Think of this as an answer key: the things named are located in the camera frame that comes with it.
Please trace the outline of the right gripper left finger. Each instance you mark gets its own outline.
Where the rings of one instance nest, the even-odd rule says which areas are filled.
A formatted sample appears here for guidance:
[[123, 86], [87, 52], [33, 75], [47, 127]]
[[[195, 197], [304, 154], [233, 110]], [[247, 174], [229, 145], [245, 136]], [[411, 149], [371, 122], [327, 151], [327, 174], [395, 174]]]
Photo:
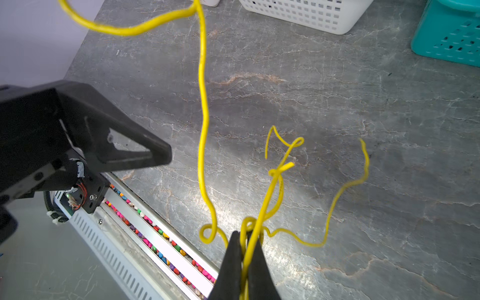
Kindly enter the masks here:
[[208, 300], [239, 300], [241, 293], [242, 250], [240, 233], [234, 231]]

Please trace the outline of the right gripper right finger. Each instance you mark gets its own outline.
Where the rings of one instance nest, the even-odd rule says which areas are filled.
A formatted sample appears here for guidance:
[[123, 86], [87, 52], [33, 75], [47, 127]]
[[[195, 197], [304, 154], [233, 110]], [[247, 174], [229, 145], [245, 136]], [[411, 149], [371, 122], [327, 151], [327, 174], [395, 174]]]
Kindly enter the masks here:
[[271, 278], [260, 239], [257, 240], [252, 261], [248, 267], [247, 283], [250, 300], [281, 300]]

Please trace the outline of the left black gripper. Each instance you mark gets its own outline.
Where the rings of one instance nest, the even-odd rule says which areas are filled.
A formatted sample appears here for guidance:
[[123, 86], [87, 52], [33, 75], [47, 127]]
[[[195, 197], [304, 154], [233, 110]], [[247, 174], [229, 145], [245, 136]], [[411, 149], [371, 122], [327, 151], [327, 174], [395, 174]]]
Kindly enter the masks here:
[[1, 86], [1, 204], [75, 186], [74, 146], [97, 172], [168, 165], [173, 157], [167, 142], [88, 84]]

